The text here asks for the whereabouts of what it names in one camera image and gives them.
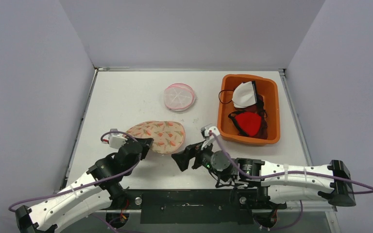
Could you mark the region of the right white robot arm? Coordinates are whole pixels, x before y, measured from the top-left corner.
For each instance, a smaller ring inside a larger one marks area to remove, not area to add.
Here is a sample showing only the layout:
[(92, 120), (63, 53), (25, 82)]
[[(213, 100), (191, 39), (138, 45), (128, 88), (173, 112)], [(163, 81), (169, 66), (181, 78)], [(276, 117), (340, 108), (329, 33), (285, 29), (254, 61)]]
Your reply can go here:
[(217, 180), (216, 188), (255, 188), (255, 202), (261, 208), (288, 201), (327, 201), (330, 205), (351, 207), (356, 200), (351, 175), (343, 161), (322, 166), (291, 166), (249, 158), (227, 158), (221, 150), (212, 151), (202, 143), (187, 146), (171, 155), (181, 171), (204, 167)]

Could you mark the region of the white mesh pink-trimmed laundry bag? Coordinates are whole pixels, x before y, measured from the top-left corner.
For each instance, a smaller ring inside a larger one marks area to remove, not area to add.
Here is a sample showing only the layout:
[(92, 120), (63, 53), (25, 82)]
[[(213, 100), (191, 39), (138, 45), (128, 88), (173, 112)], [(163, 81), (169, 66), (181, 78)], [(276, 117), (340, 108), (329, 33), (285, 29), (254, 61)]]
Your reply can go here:
[(185, 83), (174, 83), (163, 93), (164, 105), (175, 112), (182, 112), (191, 107), (196, 99), (192, 87)]

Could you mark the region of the floral beige bra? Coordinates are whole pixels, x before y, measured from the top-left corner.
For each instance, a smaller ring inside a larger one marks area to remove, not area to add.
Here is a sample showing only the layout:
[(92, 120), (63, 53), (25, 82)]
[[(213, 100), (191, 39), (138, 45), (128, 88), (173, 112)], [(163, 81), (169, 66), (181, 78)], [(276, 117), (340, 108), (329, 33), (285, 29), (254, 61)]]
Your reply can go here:
[(186, 131), (176, 121), (145, 121), (126, 131), (135, 138), (152, 138), (151, 150), (159, 154), (176, 152), (184, 143)]

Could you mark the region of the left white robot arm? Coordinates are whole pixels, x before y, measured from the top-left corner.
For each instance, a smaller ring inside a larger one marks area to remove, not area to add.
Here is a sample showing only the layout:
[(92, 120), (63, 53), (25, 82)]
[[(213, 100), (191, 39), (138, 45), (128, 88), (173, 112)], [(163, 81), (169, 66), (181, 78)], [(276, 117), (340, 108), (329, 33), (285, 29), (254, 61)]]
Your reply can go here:
[(21, 233), (59, 233), (65, 227), (98, 210), (121, 208), (127, 189), (120, 184), (145, 159), (153, 138), (126, 141), (116, 152), (97, 160), (77, 180), (59, 193), (41, 198), (39, 204), (15, 210)]

